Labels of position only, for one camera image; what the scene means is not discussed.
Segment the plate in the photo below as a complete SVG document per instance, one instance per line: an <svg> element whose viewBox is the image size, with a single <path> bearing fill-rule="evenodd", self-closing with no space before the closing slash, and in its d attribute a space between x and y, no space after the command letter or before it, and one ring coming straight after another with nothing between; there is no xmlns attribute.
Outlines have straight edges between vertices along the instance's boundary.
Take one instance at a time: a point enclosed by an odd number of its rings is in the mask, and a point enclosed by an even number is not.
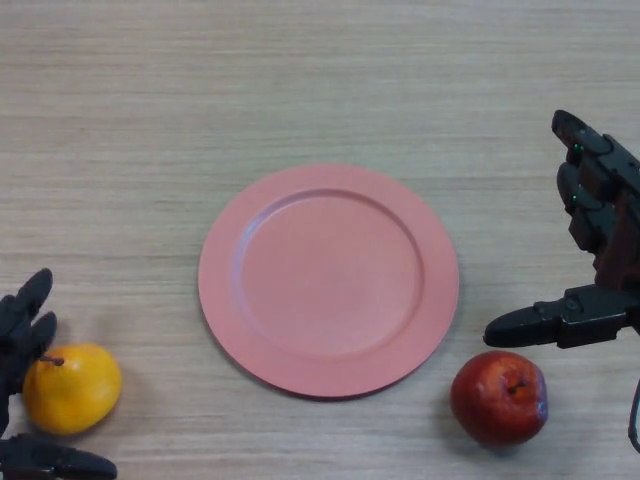
<svg viewBox="0 0 640 480"><path fill-rule="evenodd" d="M226 353L262 381L311 397L383 389L419 367L458 301L454 247L394 179L350 165L271 174L209 231L198 290Z"/></svg>

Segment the wooden table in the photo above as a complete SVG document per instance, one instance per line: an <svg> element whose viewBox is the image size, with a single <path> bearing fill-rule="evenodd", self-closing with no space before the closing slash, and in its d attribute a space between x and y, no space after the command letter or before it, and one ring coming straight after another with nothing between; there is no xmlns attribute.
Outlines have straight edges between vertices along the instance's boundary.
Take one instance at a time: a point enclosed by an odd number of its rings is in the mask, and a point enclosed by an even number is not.
<svg viewBox="0 0 640 480"><path fill-rule="evenodd" d="M591 283L555 184L556 108L640 152L635 0L0 2L0 292L43 266L57 343L121 362L114 414L68 443L123 479L631 478L640 339L520 353L550 419L477 447L450 382L492 318ZM214 347L200 248L241 189L337 161L418 192L455 243L454 326L417 372L350 403L246 378ZM27 429L18 398L6 435Z"/></svg>

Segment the mango stem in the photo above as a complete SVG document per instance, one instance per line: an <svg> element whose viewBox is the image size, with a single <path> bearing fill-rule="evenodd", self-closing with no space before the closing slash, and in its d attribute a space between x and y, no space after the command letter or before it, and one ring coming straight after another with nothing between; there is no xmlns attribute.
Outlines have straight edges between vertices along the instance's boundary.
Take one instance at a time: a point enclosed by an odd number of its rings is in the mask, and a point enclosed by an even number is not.
<svg viewBox="0 0 640 480"><path fill-rule="evenodd" d="M47 355L41 356L40 360L42 360L43 362L51 362L56 367L61 367L64 364L64 358L49 357Z"/></svg>

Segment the robotic hand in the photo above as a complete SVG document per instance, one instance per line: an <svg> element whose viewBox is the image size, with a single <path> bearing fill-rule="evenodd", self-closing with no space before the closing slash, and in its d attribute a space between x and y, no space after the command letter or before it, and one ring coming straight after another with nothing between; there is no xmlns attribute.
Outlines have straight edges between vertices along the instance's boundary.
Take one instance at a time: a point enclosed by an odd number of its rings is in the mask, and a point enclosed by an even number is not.
<svg viewBox="0 0 640 480"><path fill-rule="evenodd" d="M569 232L595 256L595 280L491 321L484 333L491 347L571 348L614 340L625 327L640 334L640 162L564 110L555 112L551 129L567 148L557 186L571 216ZM629 420L629 438L640 453L638 404L640 382Z"/></svg>
<svg viewBox="0 0 640 480"><path fill-rule="evenodd" d="M0 300L0 436L9 423L9 397L22 392L29 367L48 350L57 319L48 312L34 322L51 292L53 275L43 269L16 296ZM0 440L0 478L111 480L116 466L109 460L75 448L59 446L35 435Z"/></svg>

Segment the red apple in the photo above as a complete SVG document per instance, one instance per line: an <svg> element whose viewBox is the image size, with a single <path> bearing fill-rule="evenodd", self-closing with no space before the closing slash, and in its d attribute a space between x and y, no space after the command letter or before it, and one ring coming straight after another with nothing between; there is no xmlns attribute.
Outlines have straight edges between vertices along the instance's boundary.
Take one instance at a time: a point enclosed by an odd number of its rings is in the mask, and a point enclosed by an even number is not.
<svg viewBox="0 0 640 480"><path fill-rule="evenodd" d="M527 442L548 417L542 371L503 350L481 353L463 365L451 385L450 405L462 428L489 447Z"/></svg>

